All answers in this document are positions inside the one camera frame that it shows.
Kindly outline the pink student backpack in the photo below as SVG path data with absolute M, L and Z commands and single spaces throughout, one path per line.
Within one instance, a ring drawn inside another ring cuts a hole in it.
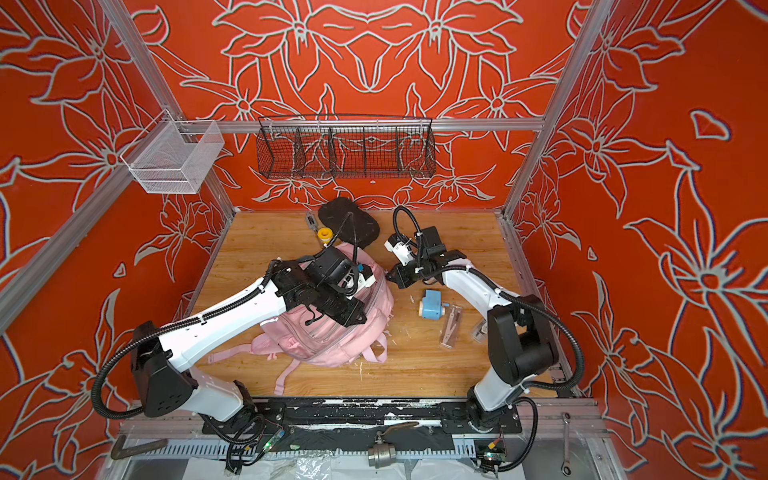
M 358 260 L 372 269 L 375 282 L 355 297 L 363 302 L 366 320 L 361 325 L 344 327 L 327 315 L 305 306 L 284 313 L 261 325 L 263 333 L 248 344 L 207 356 L 209 364 L 227 360 L 238 354 L 266 356 L 279 354 L 292 358 L 292 363 L 277 378 L 274 393 L 284 394 L 287 377 L 300 364 L 336 368 L 363 358 L 370 363 L 384 363 L 388 358 L 385 330 L 391 318 L 394 298 L 386 285 L 384 269 L 363 250 Z

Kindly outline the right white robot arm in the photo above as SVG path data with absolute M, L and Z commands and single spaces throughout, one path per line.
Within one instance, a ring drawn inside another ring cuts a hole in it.
M 467 395 L 469 422 L 488 431 L 503 412 L 532 389 L 570 392 L 585 373 L 585 357 L 574 334 L 534 296 L 521 296 L 502 288 L 458 250 L 448 250 L 434 227 L 422 228 L 412 211 L 394 209 L 394 233 L 385 248 L 397 258 L 386 279 L 406 289 L 418 281 L 435 280 L 463 297 L 486 321 L 490 367 Z M 553 331 L 570 343 L 575 366 L 558 383 L 537 376 L 559 362 Z

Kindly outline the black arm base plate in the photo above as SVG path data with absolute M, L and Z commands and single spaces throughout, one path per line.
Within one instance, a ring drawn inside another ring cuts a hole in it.
M 471 422 L 465 398 L 424 397 L 256 397 L 238 403 L 225 400 L 218 406 L 205 401 L 194 412 L 201 412 L 219 424 L 229 421 L 241 426 L 235 415 L 253 406 L 270 426 L 282 424 L 316 429 L 373 428 L 402 422 L 416 422 L 449 434 L 504 433 L 522 431 L 520 414 L 503 407 L 498 414 L 484 418 L 481 426 Z

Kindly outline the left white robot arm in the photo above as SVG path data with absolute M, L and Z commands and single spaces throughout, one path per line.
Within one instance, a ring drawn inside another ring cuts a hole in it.
M 329 317 L 344 327 L 365 322 L 360 294 L 376 283 L 367 265 L 344 267 L 314 281 L 297 261 L 273 260 L 254 283 L 190 317 L 161 328 L 149 327 L 119 349 L 96 374 L 91 388 L 93 410 L 106 419 L 149 418 L 176 410 L 196 413 L 206 420 L 226 422 L 246 410 L 247 391 L 196 369 L 196 363 L 221 344 L 246 330 L 271 323 L 303 305 L 317 317 Z M 102 395 L 107 376 L 120 360 L 136 355 L 133 369 L 139 378 L 140 406 L 126 411 L 109 408 Z

